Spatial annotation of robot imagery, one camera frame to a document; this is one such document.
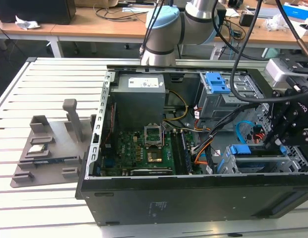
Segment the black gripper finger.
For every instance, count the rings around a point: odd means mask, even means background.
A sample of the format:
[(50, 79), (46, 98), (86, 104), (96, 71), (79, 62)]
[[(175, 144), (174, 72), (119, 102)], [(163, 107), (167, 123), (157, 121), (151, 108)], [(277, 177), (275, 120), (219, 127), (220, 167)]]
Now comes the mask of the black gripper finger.
[(272, 106), (269, 112), (270, 131), (265, 138), (264, 147), (272, 149), (279, 145), (299, 146), (303, 141), (298, 122), (301, 115), (299, 106)]
[(292, 90), (286, 90), (286, 94), (281, 91), (273, 90), (272, 102), (268, 103), (268, 119), (272, 129), (292, 129), (293, 128), (293, 103), (290, 100), (286, 100), (288, 92)]

